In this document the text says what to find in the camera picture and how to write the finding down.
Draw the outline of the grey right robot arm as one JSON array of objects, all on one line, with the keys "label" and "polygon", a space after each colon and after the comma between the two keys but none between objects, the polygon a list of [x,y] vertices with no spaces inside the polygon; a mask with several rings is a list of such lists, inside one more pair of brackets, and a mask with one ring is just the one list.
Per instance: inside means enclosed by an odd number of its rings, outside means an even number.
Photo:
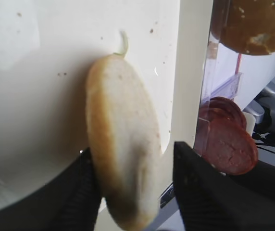
[{"label": "grey right robot arm", "polygon": [[243,111],[254,116],[254,132],[275,133],[275,83],[268,83]]}]

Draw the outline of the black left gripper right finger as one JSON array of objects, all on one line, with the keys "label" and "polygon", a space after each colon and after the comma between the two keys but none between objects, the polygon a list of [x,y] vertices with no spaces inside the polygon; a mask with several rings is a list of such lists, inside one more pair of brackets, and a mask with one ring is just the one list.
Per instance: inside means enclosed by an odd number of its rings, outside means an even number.
[{"label": "black left gripper right finger", "polygon": [[183,141],[174,143],[173,185],[187,231],[275,231],[275,202],[223,176]]}]

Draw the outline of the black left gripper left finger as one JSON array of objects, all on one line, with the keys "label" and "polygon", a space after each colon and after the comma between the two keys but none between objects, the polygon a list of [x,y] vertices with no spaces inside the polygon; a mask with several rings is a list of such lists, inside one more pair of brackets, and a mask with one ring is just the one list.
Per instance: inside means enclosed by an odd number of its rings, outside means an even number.
[{"label": "black left gripper left finger", "polygon": [[0,210],[0,231],[93,231],[101,203],[90,149],[59,176]]}]

